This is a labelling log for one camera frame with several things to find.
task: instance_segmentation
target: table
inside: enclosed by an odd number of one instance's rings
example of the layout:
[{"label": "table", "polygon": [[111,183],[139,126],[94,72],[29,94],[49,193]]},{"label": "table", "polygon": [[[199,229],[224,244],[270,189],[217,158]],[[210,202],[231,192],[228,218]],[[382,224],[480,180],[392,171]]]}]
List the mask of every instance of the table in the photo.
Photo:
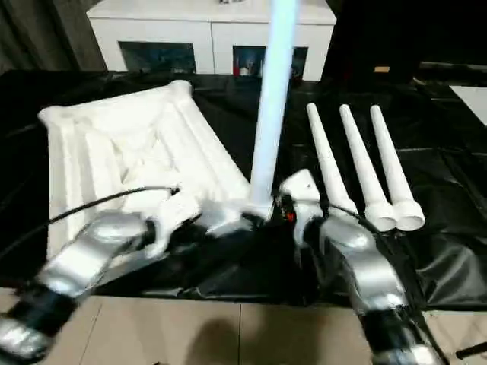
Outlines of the table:
[{"label": "table", "polygon": [[[45,106],[72,105],[156,87],[176,77],[194,86],[194,99],[230,155],[250,177],[259,81],[219,75],[61,73],[12,71],[0,77],[0,161],[3,167],[0,249],[48,219],[47,136],[37,121]],[[485,309],[487,224],[485,126],[448,87],[375,84],[360,90],[301,82],[289,93],[275,183],[301,168],[320,181],[305,106],[315,102],[339,168],[359,210],[364,204],[338,107],[348,103],[376,166],[377,146],[368,109],[380,104],[413,195],[427,224],[414,233],[384,235],[381,249],[422,309]],[[0,265],[0,284],[18,286],[43,264],[46,232],[11,252]],[[100,294],[198,300],[347,304],[342,282],[317,291],[312,265],[296,265],[294,245],[268,229],[176,245],[170,256],[102,287]]]}]

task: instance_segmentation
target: white cabinet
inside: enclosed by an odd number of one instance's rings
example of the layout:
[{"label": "white cabinet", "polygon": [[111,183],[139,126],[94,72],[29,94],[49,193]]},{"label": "white cabinet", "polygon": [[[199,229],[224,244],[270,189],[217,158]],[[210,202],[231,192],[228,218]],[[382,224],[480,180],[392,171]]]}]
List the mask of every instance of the white cabinet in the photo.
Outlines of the white cabinet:
[{"label": "white cabinet", "polygon": [[[109,70],[157,68],[166,62],[171,71],[215,72],[210,23],[91,19],[91,26]],[[189,61],[178,65],[174,58]]]},{"label": "white cabinet", "polygon": [[[88,17],[109,70],[260,76],[271,0],[103,0]],[[293,77],[321,79],[335,16],[301,0]]]},{"label": "white cabinet", "polygon": [[[303,80],[320,80],[333,26],[298,25],[294,41],[293,74]],[[269,37],[268,24],[213,23],[213,53],[216,74],[236,74],[246,64],[256,65],[259,74]]]}]

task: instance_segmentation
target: white foam mold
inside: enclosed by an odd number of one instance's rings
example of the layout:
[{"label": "white foam mold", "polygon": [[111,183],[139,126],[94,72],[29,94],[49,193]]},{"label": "white foam mold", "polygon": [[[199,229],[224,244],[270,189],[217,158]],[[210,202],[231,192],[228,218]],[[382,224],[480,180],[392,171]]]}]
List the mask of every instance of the white foam mold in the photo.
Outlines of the white foam mold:
[{"label": "white foam mold", "polygon": [[[244,200],[250,185],[206,122],[186,81],[39,113],[49,136],[49,216],[122,190],[181,186],[204,201]],[[150,211],[165,191],[147,191],[83,211],[49,228],[56,254],[103,209]]]}]

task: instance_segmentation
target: black cable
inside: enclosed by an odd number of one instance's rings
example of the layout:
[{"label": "black cable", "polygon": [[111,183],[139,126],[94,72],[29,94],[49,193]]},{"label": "black cable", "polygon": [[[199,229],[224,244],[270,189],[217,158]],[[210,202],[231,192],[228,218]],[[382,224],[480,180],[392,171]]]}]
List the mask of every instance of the black cable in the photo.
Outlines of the black cable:
[{"label": "black cable", "polygon": [[114,200],[122,196],[135,194],[137,192],[147,192],[148,190],[170,190],[171,194],[175,194],[179,189],[171,188],[168,186],[144,186],[141,188],[125,190],[123,192],[117,192],[116,194],[108,195],[104,198],[100,198],[98,200],[89,202],[84,205],[80,205],[79,207],[70,209],[68,211],[65,211],[64,213],[61,213],[60,215],[55,216],[54,218],[49,219],[47,222],[41,223],[37,227],[33,228],[32,230],[29,230],[28,232],[26,232],[25,234],[17,238],[14,242],[12,242],[4,250],[0,252],[0,260],[2,260],[11,250],[15,249],[16,247],[24,243],[26,240],[31,238],[34,234],[40,232],[41,230],[47,228],[49,225],[54,224],[55,222],[59,222],[63,219],[66,219],[70,215],[78,213],[79,211],[84,211],[86,209],[92,208],[96,205],[100,205],[104,202],[108,202],[110,200]]}]

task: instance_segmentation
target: glass panel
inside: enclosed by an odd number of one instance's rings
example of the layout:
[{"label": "glass panel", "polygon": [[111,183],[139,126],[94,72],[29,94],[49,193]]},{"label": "glass panel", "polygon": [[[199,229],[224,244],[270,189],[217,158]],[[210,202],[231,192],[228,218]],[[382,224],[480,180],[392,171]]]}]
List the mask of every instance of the glass panel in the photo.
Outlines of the glass panel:
[{"label": "glass panel", "polygon": [[129,71],[196,73],[191,43],[119,42]]},{"label": "glass panel", "polygon": [[[235,76],[262,77],[266,48],[263,46],[234,46]],[[294,48],[291,78],[301,80],[306,63],[307,47]]]}]

